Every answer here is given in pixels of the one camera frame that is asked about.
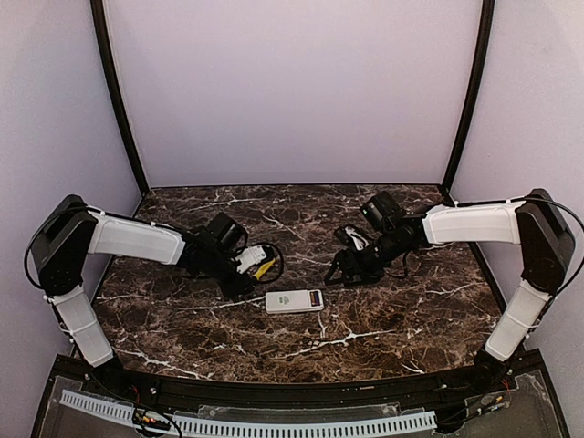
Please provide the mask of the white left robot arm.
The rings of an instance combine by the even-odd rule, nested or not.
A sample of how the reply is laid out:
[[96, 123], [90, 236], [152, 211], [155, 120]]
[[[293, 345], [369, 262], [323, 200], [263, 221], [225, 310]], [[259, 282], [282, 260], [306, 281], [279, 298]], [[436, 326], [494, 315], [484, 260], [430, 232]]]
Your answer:
[[234, 298], [255, 287], [252, 270], [268, 255], [261, 245], [239, 247], [245, 235], [245, 229], [225, 214], [188, 230], [106, 212], [69, 194], [31, 237], [25, 272], [44, 293], [82, 359], [99, 370], [120, 362], [86, 290], [93, 258], [126, 257], [174, 266], [211, 278], [225, 297]]

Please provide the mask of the yellow handled screwdriver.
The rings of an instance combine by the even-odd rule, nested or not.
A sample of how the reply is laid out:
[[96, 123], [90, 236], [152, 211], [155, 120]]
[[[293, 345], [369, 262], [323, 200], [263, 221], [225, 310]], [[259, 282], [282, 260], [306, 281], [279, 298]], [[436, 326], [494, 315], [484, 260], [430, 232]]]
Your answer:
[[262, 264], [253, 274], [253, 277], [257, 280], [260, 280], [272, 268], [275, 262], [275, 259], [264, 262], [264, 264]]

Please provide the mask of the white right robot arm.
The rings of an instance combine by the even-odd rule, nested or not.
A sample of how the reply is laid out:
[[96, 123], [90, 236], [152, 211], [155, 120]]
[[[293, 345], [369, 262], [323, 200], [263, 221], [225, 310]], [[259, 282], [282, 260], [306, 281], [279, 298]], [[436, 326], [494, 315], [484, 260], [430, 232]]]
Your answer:
[[407, 212], [386, 191], [360, 208], [377, 236], [346, 224], [335, 236], [343, 247], [324, 277], [328, 286], [372, 285], [395, 260], [450, 243], [477, 247], [506, 307], [474, 357], [471, 386], [487, 391], [510, 369], [524, 340], [541, 324], [561, 294], [579, 276], [578, 234], [582, 219], [543, 188], [514, 198], [438, 203]]

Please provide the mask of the white remote control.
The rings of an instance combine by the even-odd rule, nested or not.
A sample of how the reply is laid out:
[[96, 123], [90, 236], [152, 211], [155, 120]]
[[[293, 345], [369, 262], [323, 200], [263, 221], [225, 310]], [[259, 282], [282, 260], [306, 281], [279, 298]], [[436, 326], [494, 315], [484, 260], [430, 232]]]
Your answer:
[[310, 306], [308, 289], [267, 292], [265, 295], [265, 307], [268, 314], [294, 314], [312, 311], [320, 311], [323, 308]]

